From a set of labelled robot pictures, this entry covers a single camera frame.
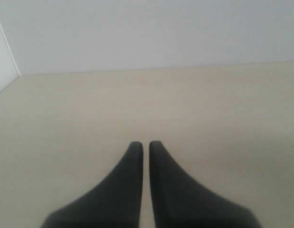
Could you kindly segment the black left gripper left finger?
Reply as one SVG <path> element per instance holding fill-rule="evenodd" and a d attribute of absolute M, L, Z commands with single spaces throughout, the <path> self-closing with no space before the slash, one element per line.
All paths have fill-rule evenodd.
<path fill-rule="evenodd" d="M 143 145 L 131 142 L 111 173 L 74 202 L 49 214 L 43 228 L 137 228 L 143 187 Z"/>

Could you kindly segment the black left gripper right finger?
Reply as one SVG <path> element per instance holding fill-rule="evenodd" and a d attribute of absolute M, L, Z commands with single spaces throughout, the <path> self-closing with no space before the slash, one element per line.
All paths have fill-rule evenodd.
<path fill-rule="evenodd" d="M 257 228 L 247 208 L 207 189 L 187 174 L 161 141 L 149 144 L 149 179 L 157 228 Z"/>

